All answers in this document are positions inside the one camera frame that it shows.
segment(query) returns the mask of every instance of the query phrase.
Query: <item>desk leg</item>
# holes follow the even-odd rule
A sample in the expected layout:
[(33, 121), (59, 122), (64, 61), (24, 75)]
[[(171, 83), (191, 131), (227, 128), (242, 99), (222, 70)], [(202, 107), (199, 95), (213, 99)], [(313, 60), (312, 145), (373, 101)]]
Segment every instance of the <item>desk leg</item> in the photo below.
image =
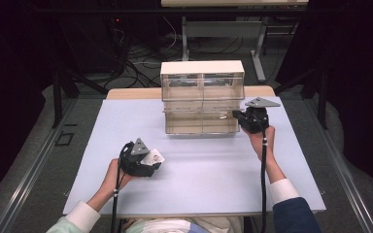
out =
[(187, 50), (187, 18), (183, 17), (183, 61), (189, 60), (189, 54)]
[(266, 82), (265, 75), (262, 70), (261, 61), (259, 60), (259, 55), (262, 50), (262, 43), (265, 38), (266, 33), (266, 27), (268, 26), (268, 17), (262, 18), (262, 24), (259, 29), (259, 36), (256, 41), (256, 48), (255, 50), (251, 50), (251, 56), (253, 58), (253, 63), (255, 67), (256, 77), (258, 78), (258, 81), (261, 83)]
[(53, 109), (55, 113), (55, 119), (52, 128), (55, 128), (58, 123), (62, 120), (62, 100), (61, 100), (61, 89), (59, 83), (59, 77), (57, 71), (52, 71), (52, 88), (53, 88)]

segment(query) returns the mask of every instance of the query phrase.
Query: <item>white shirt cuff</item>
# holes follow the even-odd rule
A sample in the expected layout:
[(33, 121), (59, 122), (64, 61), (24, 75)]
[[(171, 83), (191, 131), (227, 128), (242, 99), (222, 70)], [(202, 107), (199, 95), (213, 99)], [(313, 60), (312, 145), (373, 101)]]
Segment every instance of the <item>white shirt cuff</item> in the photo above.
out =
[(87, 203), (80, 201), (74, 209), (72, 209), (71, 213), (66, 216), (66, 219), (82, 231), (89, 232), (100, 217), (101, 215), (93, 210)]
[(298, 191), (289, 179), (282, 179), (271, 183), (269, 185), (269, 194), (274, 205), (291, 198), (299, 197)]

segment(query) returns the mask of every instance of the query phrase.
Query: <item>sleeve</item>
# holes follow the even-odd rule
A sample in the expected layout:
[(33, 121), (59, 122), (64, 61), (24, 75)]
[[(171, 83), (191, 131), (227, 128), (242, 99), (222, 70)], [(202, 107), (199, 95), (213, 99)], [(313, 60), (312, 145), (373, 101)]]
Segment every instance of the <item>sleeve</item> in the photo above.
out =
[(79, 202), (69, 215), (60, 218), (47, 233), (89, 232), (100, 217), (101, 215), (89, 207), (87, 203)]
[(269, 191), (277, 233), (321, 232), (307, 201), (299, 196), (289, 179), (271, 183)]

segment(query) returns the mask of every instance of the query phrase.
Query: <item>black cable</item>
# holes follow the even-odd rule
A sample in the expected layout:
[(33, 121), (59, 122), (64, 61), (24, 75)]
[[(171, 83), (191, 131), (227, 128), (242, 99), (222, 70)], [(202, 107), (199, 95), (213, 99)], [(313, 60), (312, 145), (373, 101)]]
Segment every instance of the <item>black cable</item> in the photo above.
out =
[(118, 204), (118, 194), (119, 194), (119, 187), (120, 184), (122, 183), (123, 178), (125, 177), (126, 174), (123, 174), (123, 176), (119, 179), (120, 175), (120, 160), (122, 158), (123, 152), (125, 149), (128, 149), (128, 145), (126, 144), (122, 150), (120, 151), (119, 154), (119, 159), (118, 159), (118, 173), (117, 173), (117, 184), (114, 189), (114, 204), (112, 208), (112, 219), (111, 219), (111, 233), (116, 233), (116, 220), (117, 220), (117, 204)]
[(130, 88), (132, 86), (134, 86), (137, 82), (138, 82), (138, 79), (137, 77), (131, 77), (131, 76), (128, 76), (128, 77), (116, 77), (116, 78), (110, 78), (106, 83), (104, 83), (104, 88), (107, 88), (107, 85), (114, 81), (114, 80), (117, 80), (117, 79), (133, 79), (134, 81), (132, 83), (130, 83), (128, 86), (125, 86), (124, 88)]
[(265, 188), (265, 166), (266, 166), (266, 147), (268, 141), (266, 139), (265, 129), (262, 127), (262, 157), (261, 157), (261, 189), (262, 189), (262, 228), (261, 232), (265, 232), (266, 228), (266, 188)]
[(150, 86), (155, 86), (155, 87), (160, 87), (159, 83), (154, 82), (150, 78), (148, 78), (144, 73), (140, 72), (133, 63), (127, 61), (125, 63), (128, 67), (130, 67), (135, 73), (136, 77), (138, 78), (138, 82), (143, 86), (143, 87), (150, 87)]
[(196, 50), (190, 50), (190, 52), (191, 52), (191, 53), (196, 53), (196, 54), (218, 54), (218, 53), (227, 53), (227, 54), (232, 54), (232, 53), (234, 53), (234, 52), (240, 50), (241, 47), (242, 47), (242, 45), (244, 44), (244, 38), (241, 38), (241, 43), (240, 43), (240, 45), (239, 45), (235, 50), (233, 50), (233, 51), (226, 51), (226, 50), (228, 50), (229, 48), (231, 48), (232, 45), (235, 44), (236, 41), (238, 41), (238, 39), (239, 39), (239, 37), (235, 38), (235, 40), (232, 41), (232, 42), (231, 42), (231, 43), (230, 43), (226, 48), (224, 48), (224, 49), (222, 49), (222, 50), (219, 50), (219, 51), (198, 51), (198, 50), (201, 48), (201, 46), (200, 46), (200, 44), (199, 44), (199, 42), (198, 42), (199, 48), (196, 49)]

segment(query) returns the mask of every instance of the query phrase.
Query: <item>transparent box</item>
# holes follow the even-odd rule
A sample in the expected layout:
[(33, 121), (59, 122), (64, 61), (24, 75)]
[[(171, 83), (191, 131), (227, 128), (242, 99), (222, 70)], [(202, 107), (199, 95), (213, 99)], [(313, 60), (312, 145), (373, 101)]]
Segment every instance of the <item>transparent box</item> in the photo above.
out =
[(241, 61), (163, 62), (165, 131), (172, 135), (230, 134), (239, 131), (233, 110), (244, 94)]

